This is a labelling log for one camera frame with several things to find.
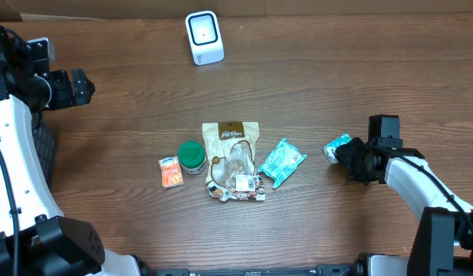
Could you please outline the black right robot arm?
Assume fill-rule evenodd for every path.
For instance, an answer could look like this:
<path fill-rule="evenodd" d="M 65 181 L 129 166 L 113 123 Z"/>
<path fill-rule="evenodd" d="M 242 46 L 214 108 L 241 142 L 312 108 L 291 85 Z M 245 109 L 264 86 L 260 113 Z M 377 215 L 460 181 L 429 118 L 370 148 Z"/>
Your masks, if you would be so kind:
<path fill-rule="evenodd" d="M 398 116 L 371 116 L 367 141 L 344 134 L 324 154 L 347 168 L 349 180 L 394 190 L 419 222 L 409 257 L 361 254 L 348 275 L 473 275 L 473 205 L 454 194 L 417 149 L 404 147 Z"/>

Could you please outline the brown Pantree snack pouch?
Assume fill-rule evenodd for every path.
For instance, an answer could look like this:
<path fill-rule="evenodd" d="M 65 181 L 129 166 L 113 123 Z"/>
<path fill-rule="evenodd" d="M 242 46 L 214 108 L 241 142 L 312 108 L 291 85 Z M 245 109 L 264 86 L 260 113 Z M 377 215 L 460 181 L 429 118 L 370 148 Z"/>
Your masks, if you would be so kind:
<path fill-rule="evenodd" d="M 203 123 L 202 138 L 209 167 L 206 188 L 209 195 L 228 200 L 266 199 L 264 181 L 255 166 L 257 122 Z"/>

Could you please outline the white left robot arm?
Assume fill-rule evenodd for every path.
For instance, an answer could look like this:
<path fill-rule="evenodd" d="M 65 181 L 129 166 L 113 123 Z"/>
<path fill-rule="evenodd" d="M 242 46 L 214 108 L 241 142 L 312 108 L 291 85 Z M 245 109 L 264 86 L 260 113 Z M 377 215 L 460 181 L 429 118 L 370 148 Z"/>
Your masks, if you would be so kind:
<path fill-rule="evenodd" d="M 47 38 L 23 40 L 0 25 L 0 275 L 148 275 L 132 255 L 104 248 L 92 224 L 66 218 L 46 176 L 56 143 L 42 115 L 88 104 L 81 69 L 52 71 Z"/>

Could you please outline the teal wet wipes pack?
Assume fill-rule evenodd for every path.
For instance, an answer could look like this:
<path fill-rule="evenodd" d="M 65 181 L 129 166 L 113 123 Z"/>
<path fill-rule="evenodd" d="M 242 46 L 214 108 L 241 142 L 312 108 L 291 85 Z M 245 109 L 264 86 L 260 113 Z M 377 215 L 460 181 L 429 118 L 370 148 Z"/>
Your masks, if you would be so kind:
<path fill-rule="evenodd" d="M 273 189 L 278 189 L 306 158 L 306 154 L 300 153 L 296 146 L 282 138 L 258 167 L 258 172 L 272 178 Z"/>

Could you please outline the orange Kleenex tissue pack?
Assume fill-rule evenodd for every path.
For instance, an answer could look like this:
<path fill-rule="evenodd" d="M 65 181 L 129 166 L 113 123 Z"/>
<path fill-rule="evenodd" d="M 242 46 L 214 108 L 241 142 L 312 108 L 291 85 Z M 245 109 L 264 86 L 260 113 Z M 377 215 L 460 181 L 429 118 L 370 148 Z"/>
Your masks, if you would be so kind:
<path fill-rule="evenodd" d="M 170 156 L 159 161 L 161 183 L 165 189 L 181 186 L 184 183 L 177 156 Z"/>

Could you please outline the green Kleenex tissue pack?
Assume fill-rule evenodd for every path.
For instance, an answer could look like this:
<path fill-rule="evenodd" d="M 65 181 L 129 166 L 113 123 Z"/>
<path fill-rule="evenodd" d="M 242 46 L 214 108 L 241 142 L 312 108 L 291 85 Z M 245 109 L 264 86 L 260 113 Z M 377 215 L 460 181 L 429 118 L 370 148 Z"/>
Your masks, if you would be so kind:
<path fill-rule="evenodd" d="M 350 135 L 348 133 L 345 133 L 339 137 L 337 137 L 335 140 L 331 141 L 328 143 L 324 148 L 323 148 L 323 153 L 325 157 L 332 163 L 332 164 L 337 164 L 339 161 L 337 159 L 336 155 L 336 150 L 339 146 L 342 146 L 344 144 L 349 143 L 352 140 Z"/>

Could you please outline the green lid jar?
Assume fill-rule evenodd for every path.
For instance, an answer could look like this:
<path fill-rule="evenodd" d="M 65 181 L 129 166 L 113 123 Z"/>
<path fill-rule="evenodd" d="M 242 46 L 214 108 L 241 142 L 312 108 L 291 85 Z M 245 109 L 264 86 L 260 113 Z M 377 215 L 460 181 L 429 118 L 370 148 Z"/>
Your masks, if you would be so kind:
<path fill-rule="evenodd" d="M 202 173 L 207 166 L 205 150 L 199 142 L 186 141 L 178 149 L 179 164 L 191 175 Z"/>

